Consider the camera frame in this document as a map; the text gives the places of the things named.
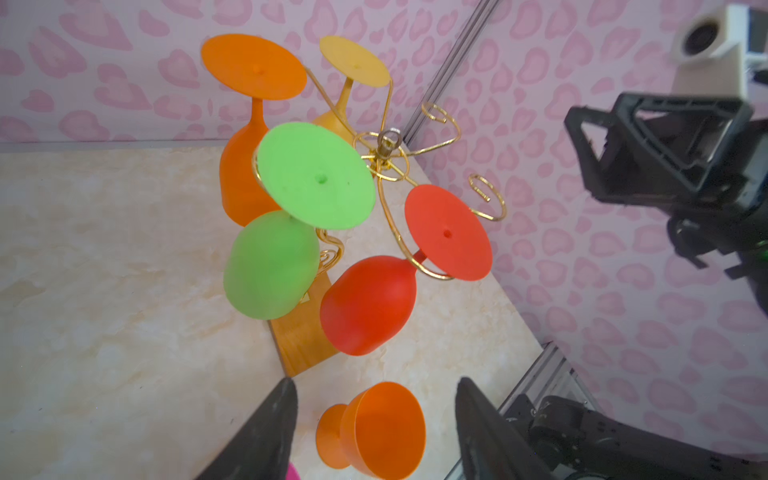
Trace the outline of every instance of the pink leopard print wallpaper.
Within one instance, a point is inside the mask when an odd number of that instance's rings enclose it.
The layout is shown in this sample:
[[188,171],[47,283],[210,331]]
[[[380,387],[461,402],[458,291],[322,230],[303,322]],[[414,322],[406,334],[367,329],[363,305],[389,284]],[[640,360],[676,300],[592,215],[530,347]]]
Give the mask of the pink leopard print wallpaper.
[[[485,222],[494,274],[608,414],[750,454],[768,452],[768,320],[747,284],[723,274],[736,261],[712,255],[696,270],[674,255],[663,214],[592,200],[562,126],[574,104],[610,108],[621,91],[669,91],[675,29],[718,5],[503,1],[441,100],[465,136],[422,166],[473,207],[482,202],[471,172],[504,192],[508,219]],[[430,127],[419,143],[447,134]]]
[[[227,138],[250,101],[200,61],[206,38],[270,39],[311,67],[332,97],[344,78],[318,41],[342,35],[379,55],[396,83],[393,124],[419,104],[474,9],[472,0],[0,0],[0,141]],[[349,118],[380,119],[386,88],[353,89]],[[266,102],[266,121],[311,121],[327,111],[308,83]]]

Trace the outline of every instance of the gold wire holder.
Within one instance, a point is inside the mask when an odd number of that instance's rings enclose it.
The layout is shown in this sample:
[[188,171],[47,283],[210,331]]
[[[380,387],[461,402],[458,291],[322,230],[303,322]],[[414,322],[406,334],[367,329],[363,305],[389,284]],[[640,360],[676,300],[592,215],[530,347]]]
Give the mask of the gold wire holder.
[[341,260],[344,254],[344,243],[336,237],[331,237],[328,234],[328,230],[315,229],[317,238],[329,245],[335,245],[336,250],[323,250],[320,252],[320,268],[317,270],[317,275],[321,275],[326,271],[332,269]]
[[[352,125],[349,124],[349,122],[338,112],[336,109],[335,104],[331,101],[330,97],[325,91],[325,88],[317,81],[317,77],[315,77],[314,73],[308,68],[304,67],[306,70],[307,75],[310,77],[310,80],[312,80],[312,83],[315,84],[315,87],[317,87],[317,90],[320,92],[320,95],[323,96],[323,100],[326,102],[330,110],[333,112],[333,114],[336,116],[336,118],[339,119],[339,122],[346,128],[346,130],[353,136],[353,147],[356,149],[358,147],[358,142],[362,144],[362,146],[368,151],[368,154],[360,155],[360,157],[368,161],[369,164],[366,166],[371,171],[373,175],[376,176],[376,189],[379,192],[379,201],[381,201],[382,209],[384,210],[384,216],[386,217],[387,223],[389,224],[389,229],[392,231],[392,235],[395,237],[395,241],[398,244],[398,247],[400,247],[400,250],[402,251],[402,254],[406,256],[406,259],[415,266],[418,270],[421,270],[424,274],[438,279],[438,280],[453,280],[454,277],[446,274],[446,273],[440,273],[435,272],[434,270],[429,269],[427,266],[424,265],[422,261],[420,261],[419,258],[416,258],[417,256],[421,257],[421,251],[417,252],[416,254],[411,253],[411,250],[406,245],[406,242],[402,239],[402,235],[400,234],[400,230],[397,228],[397,225],[395,225],[395,220],[392,217],[392,212],[389,210],[389,205],[387,204],[386,197],[384,195],[384,180],[386,181],[392,181],[397,182],[401,180],[408,181],[411,185],[414,187],[417,187],[419,184],[414,181],[410,176],[411,172],[411,163],[410,158],[415,157],[417,155],[425,154],[430,151],[436,150],[438,148],[445,147],[447,145],[450,145],[456,141],[458,141],[462,137],[462,129],[459,127],[458,122],[456,122],[456,119],[448,114],[445,110],[443,110],[441,107],[439,107],[436,104],[433,103],[424,103],[421,106],[422,113],[430,120],[430,121],[437,121],[442,124],[447,124],[450,122],[454,129],[456,130],[455,135],[453,138],[447,141],[443,141],[442,143],[439,143],[437,145],[432,145],[431,147],[422,148],[417,151],[406,153],[406,150],[402,146],[402,133],[396,129],[396,128],[387,128],[386,129],[386,119],[387,114],[389,112],[389,102],[392,99],[392,91],[394,90],[394,84],[392,82],[392,79],[389,80],[389,92],[387,94],[386,103],[384,104],[384,114],[382,115],[382,123],[381,123],[381,129],[379,132],[375,131],[364,131],[364,132],[356,132],[354,128],[352,128]],[[432,111],[437,111],[439,113],[438,115],[435,115],[432,113]],[[366,137],[374,137],[376,139],[376,146],[370,144]],[[406,163],[406,169],[405,171],[401,170],[397,165],[395,165],[392,162],[393,158],[399,158],[402,157],[405,160]],[[252,167],[253,167],[253,174],[256,176],[256,179],[261,182],[261,176],[259,175],[259,168],[258,168],[258,161],[256,153],[253,154],[252,159]],[[384,175],[382,172],[384,170],[394,170],[399,177],[389,177],[387,175]],[[483,201],[489,202],[491,201],[491,197],[487,195],[485,192],[483,192],[480,187],[475,185],[475,180],[479,180],[483,184],[485,184],[488,189],[496,196],[499,203],[502,206],[502,213],[498,217],[494,217],[489,214],[485,214],[481,211],[475,210],[474,208],[469,208],[472,213],[475,215],[485,218],[486,220],[490,220],[493,222],[498,222],[500,220],[503,220],[507,216],[507,206],[506,202],[504,201],[504,197],[502,194],[494,187],[491,182],[486,180],[484,177],[478,174],[472,174],[469,176],[469,186],[478,194],[480,197],[482,197]],[[341,260],[341,257],[344,253],[344,244],[341,240],[335,237],[331,237],[328,235],[328,232],[326,230],[320,230],[316,229],[317,237],[322,240],[324,243],[328,243],[331,245],[336,246],[336,250],[323,250],[320,252],[320,266],[318,270],[318,275],[321,273],[327,271],[334,265],[336,265],[339,260]]]

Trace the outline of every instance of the table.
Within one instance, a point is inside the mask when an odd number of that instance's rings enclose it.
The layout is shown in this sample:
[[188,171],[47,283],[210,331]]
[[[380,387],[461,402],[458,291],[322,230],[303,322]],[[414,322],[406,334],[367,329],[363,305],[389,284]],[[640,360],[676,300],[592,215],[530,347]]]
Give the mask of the table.
[[[240,227],[224,214],[219,147],[0,155],[0,477],[193,478],[283,377],[266,322],[236,312],[222,271]],[[412,176],[426,183],[417,165]],[[406,241],[409,186],[387,185]],[[380,206],[336,280],[399,256]],[[364,478],[322,464],[320,415],[383,380],[411,389],[427,446],[412,478],[458,458],[454,395],[470,376],[500,405],[541,347],[492,276],[419,274],[410,321],[364,357],[298,375],[292,461],[303,478]]]

